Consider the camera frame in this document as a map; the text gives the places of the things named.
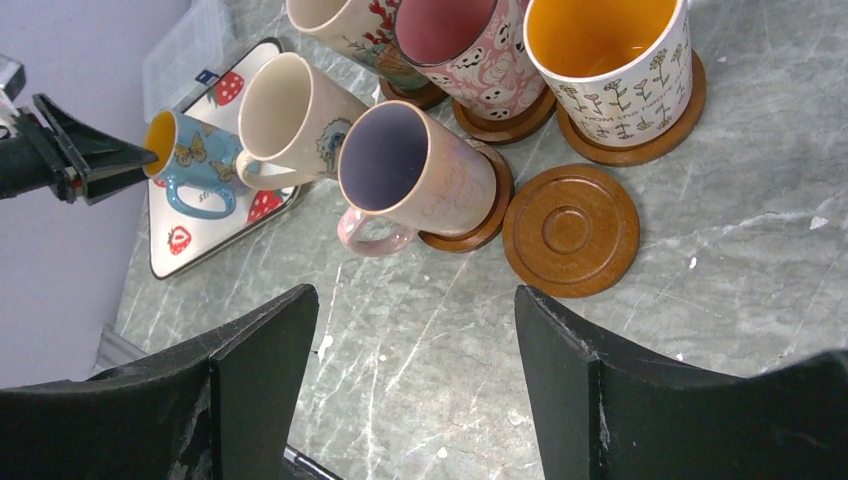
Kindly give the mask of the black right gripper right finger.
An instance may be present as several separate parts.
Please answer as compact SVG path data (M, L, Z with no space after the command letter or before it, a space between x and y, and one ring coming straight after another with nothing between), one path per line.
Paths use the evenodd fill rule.
M651 351L530 286L514 314L548 479L847 475L843 350L744 378Z

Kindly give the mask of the pink mug purple interior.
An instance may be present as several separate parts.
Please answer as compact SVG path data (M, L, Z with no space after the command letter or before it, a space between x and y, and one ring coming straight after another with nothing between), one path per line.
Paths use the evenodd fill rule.
M442 250L473 250L499 229L511 192L498 153L404 101L362 114L337 166L349 205L337 236L368 257L392 255L414 238Z

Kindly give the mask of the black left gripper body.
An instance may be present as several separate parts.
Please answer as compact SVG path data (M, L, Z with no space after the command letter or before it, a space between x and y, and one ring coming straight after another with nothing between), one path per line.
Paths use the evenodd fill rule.
M20 109L1 138L1 198L9 199L49 188L59 200L67 199L66 165L54 132L29 109Z

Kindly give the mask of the blue mug orange interior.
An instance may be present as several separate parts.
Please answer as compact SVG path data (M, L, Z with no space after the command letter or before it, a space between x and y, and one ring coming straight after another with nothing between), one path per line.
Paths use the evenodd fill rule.
M144 166L145 175L164 184L166 200L177 212L204 220L230 216L237 197L247 191L234 166L242 152L237 135L180 112L164 110L151 121L144 148L155 161ZM195 207L180 196L191 187L219 197L224 207Z

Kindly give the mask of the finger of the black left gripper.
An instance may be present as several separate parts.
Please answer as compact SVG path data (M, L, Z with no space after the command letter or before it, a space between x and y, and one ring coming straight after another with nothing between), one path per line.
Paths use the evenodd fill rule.
M33 96L43 119L34 141L38 185L61 201L93 205L146 179L155 153L91 127L60 108L47 95Z

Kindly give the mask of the dark brown wooden coaster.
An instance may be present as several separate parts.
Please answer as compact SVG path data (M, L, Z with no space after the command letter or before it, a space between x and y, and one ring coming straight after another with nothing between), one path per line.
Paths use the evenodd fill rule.
M555 297L586 297L615 285L640 247L640 218L627 190L605 171L569 164L530 179L511 201L503 246L516 275Z

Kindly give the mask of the orange interior white mug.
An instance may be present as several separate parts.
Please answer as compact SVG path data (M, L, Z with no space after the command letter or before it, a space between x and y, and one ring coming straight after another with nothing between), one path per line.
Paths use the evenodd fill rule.
M683 0L535 0L524 42L574 126L606 148L658 138L692 96Z

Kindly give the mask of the cream patterned mug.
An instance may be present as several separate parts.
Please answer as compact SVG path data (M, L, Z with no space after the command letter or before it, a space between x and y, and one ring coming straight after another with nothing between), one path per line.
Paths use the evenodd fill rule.
M360 64L403 91L429 80L412 67L394 44L400 3L393 0L288 0L290 23L302 34Z

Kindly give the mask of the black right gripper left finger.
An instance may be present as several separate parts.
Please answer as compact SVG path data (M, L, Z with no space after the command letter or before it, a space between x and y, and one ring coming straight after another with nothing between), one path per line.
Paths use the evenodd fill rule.
M253 311L84 381L1 392L5 479L301 479L284 456L319 299Z

